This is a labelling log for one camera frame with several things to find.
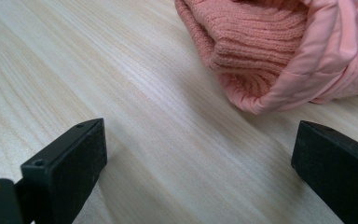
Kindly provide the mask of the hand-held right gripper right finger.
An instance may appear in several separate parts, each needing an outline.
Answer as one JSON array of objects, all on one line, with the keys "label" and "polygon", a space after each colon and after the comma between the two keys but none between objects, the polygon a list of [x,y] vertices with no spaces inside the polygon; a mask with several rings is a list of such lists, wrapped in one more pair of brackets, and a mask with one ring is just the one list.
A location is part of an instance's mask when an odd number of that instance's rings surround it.
[{"label": "hand-held right gripper right finger", "polygon": [[357,141],[302,120],[291,166],[345,224],[358,224]]}]

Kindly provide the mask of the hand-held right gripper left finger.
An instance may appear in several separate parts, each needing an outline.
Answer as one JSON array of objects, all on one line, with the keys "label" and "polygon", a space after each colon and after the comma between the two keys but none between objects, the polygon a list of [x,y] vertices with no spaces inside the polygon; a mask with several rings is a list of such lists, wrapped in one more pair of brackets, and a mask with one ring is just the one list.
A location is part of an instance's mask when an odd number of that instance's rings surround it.
[{"label": "hand-held right gripper left finger", "polygon": [[102,119],[69,129],[21,165],[16,187],[25,220],[72,224],[106,164]]}]

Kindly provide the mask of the pink padded jacket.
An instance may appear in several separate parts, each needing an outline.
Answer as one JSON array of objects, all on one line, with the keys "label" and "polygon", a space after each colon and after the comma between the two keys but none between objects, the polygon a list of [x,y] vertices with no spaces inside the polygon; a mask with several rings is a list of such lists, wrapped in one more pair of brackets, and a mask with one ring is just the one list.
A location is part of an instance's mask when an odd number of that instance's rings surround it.
[{"label": "pink padded jacket", "polygon": [[358,0],[174,0],[228,100],[254,114],[358,95]]}]

